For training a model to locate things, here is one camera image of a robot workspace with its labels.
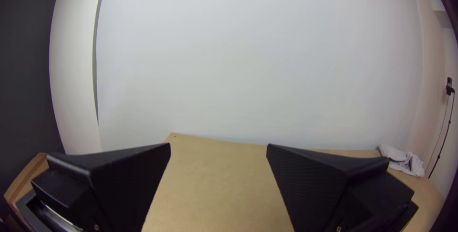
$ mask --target white cloth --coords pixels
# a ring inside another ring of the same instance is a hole
[[[423,177],[425,175],[423,162],[412,152],[405,153],[388,144],[381,144],[377,146],[377,149],[382,156],[390,159],[390,168],[414,177]]]

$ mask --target black cable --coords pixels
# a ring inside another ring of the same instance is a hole
[[[440,136],[442,135],[442,129],[444,129],[444,122],[445,122],[445,118],[447,117],[449,98],[450,98],[450,95],[447,95],[447,104],[445,105],[444,118],[442,119],[442,123],[440,123],[440,132],[439,132],[439,136],[437,137],[436,144],[434,145],[433,154],[436,152],[437,144],[439,143]],[[431,164],[431,160],[433,159],[433,154],[431,154],[431,157],[429,157],[428,166],[426,167],[426,169],[428,169],[429,165]]]
[[[430,172],[430,174],[428,176],[428,179],[431,178],[431,175],[433,174],[434,168],[436,167],[437,162],[440,159],[440,154],[442,153],[442,149],[444,148],[445,139],[447,139],[448,129],[450,128],[450,123],[452,123],[452,113],[453,113],[453,105],[454,105],[454,103],[455,103],[455,91],[453,91],[452,109],[450,110],[450,118],[448,119],[447,131],[445,132],[444,140],[442,141],[442,146],[440,147],[439,154],[437,155],[436,162],[434,163],[434,166],[431,169],[431,172]]]

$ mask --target white backdrop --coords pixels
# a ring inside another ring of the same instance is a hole
[[[102,151],[93,84],[98,0],[56,0],[49,43],[52,105],[67,154]]]
[[[415,0],[102,0],[104,150],[175,131],[304,148],[408,142]]]

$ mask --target table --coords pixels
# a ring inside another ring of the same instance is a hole
[[[293,232],[265,145],[172,133],[172,156],[142,232]],[[378,157],[377,150],[319,150]],[[426,178],[388,169],[415,191],[419,209],[404,232],[429,231],[443,200]]]

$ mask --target wooden edge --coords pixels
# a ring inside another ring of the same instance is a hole
[[[16,217],[20,219],[20,221],[22,222],[22,224],[24,224],[30,231],[33,231],[32,230],[32,227],[27,223],[27,221],[25,220],[25,218],[21,215],[21,213],[19,212],[18,208],[16,207],[16,203],[12,203],[12,202],[8,202],[8,205],[10,206],[10,208],[14,211],[14,213],[16,214]]]
[[[19,175],[11,183],[3,197],[9,203],[17,197],[22,187],[31,179],[35,170],[46,160],[46,153],[38,153],[33,159],[22,169]]]

